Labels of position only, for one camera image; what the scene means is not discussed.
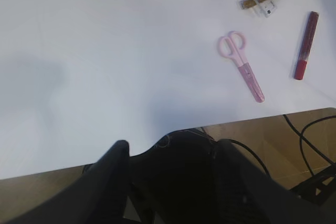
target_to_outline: table surface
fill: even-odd
[[[334,0],[274,0],[269,18],[239,1],[0,0],[0,179],[93,163],[120,139],[136,155],[175,130],[335,107]],[[263,103],[216,50],[231,30]]]

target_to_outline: black cable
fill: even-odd
[[[226,139],[229,140],[231,143],[234,143],[236,145],[239,145],[241,147],[243,147],[245,150],[247,150],[248,152],[250,152],[252,154],[252,156],[259,162],[259,164],[262,166],[262,168],[264,169],[265,173],[267,176],[271,177],[271,175],[269,174],[269,171],[266,167],[266,165],[262,162],[262,160],[260,159],[260,157],[254,152],[252,151],[248,146],[246,146],[245,144],[238,142],[236,140],[232,140],[232,139]]]
[[[306,156],[304,155],[304,152],[303,152],[303,146],[302,146],[302,140],[309,145],[310,148],[312,148],[317,154],[319,154],[324,160],[326,160],[330,165],[332,165],[335,169],[336,169],[336,164],[331,160],[329,159],[327,156],[325,156],[322,152],[320,152],[320,150],[318,150],[312,143],[310,143],[308,141],[308,139],[305,138],[305,136],[303,135],[304,132],[312,125],[316,124],[316,123],[319,123],[319,122],[322,122],[322,121],[325,121],[325,120],[328,120],[328,119],[332,119],[332,118],[336,118],[336,115],[332,115],[332,116],[326,116],[324,118],[320,118],[320,119],[317,119],[309,124],[307,124],[301,131],[301,133],[293,126],[293,124],[290,122],[289,118],[286,116],[286,115],[283,115],[286,122],[288,123],[288,125],[291,127],[291,129],[300,137],[299,139],[299,142],[300,142],[300,151],[301,151],[301,154],[302,154],[302,157],[303,157],[303,160],[310,172],[310,174],[313,176],[314,175],[314,172],[312,171],[307,159],[306,159]]]

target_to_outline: scissors blade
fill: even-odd
[[[249,63],[245,63],[241,67],[238,68],[240,74],[243,76],[247,86],[250,88],[250,91],[257,102],[264,102],[265,97],[261,91],[261,88],[255,78],[253,71],[250,67]]]

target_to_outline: floor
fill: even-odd
[[[336,109],[323,109],[288,115],[293,125],[301,129],[324,116],[336,115]],[[291,188],[310,177],[303,162],[297,135],[282,116],[248,120],[204,127],[214,139],[231,138],[249,146],[265,163],[272,178],[285,188]],[[318,123],[305,136],[320,151],[336,161],[336,119]],[[256,166],[257,161],[238,146]],[[304,146],[314,172],[328,163]],[[37,206],[71,184],[81,175],[82,167],[57,170],[19,178],[0,180],[0,222]]]

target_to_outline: scissors handle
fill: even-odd
[[[238,46],[235,40],[235,35],[241,39],[241,45]],[[223,44],[226,44],[229,49],[229,53],[223,51]],[[243,64],[247,63],[245,56],[246,39],[245,36],[238,31],[231,31],[228,36],[223,36],[218,41],[218,52],[224,57],[231,59],[237,67],[241,67]]]
[[[238,67],[240,74],[243,76],[247,86],[257,102],[263,102],[265,100],[264,94],[255,78],[253,71],[249,63],[245,63],[241,67]]]

